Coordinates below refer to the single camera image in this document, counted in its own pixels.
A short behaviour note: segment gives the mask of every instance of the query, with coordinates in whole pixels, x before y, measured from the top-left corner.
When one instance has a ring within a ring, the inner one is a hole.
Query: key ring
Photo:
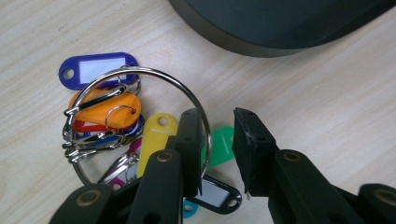
[[[137,67],[137,66],[126,66],[122,67],[119,69],[115,69],[112,71],[109,71],[107,73],[102,74],[101,76],[97,77],[94,79],[92,82],[87,84],[87,86],[80,92],[78,97],[76,98],[76,101],[73,103],[71,107],[77,107],[82,104],[83,100],[85,97],[88,95],[88,93],[93,90],[95,87],[97,87],[100,83],[111,79],[113,77],[119,77],[122,75],[127,75],[127,74],[138,74],[138,75],[146,75],[146,76],[152,76],[152,77],[157,77],[160,78],[176,88],[178,88],[180,91],[182,91],[189,99],[190,101],[195,105],[196,108],[201,110],[202,113],[202,123],[204,124],[204,130],[205,130],[205,148],[206,148],[206,157],[205,157],[205,162],[204,166],[201,172],[201,177],[204,177],[207,166],[210,161],[210,156],[211,156],[211,151],[212,151],[212,142],[211,142],[211,132],[209,128],[209,122],[207,120],[206,113],[204,111],[204,108],[201,106],[201,103],[198,101],[198,99],[195,97],[195,95],[180,81],[175,79],[174,77],[171,77],[170,75],[159,71],[155,70],[152,68],[146,68],[146,67]],[[75,148],[75,135],[76,132],[72,128],[72,124],[75,120],[75,114],[68,114],[66,124],[64,125],[63,128],[63,137],[66,143],[64,144],[65,146],[70,146],[68,150],[77,150]],[[80,163],[76,162],[73,163],[73,167],[79,177],[79,179],[82,181],[84,185],[88,185],[91,183],[90,179],[85,175],[83,172]]]

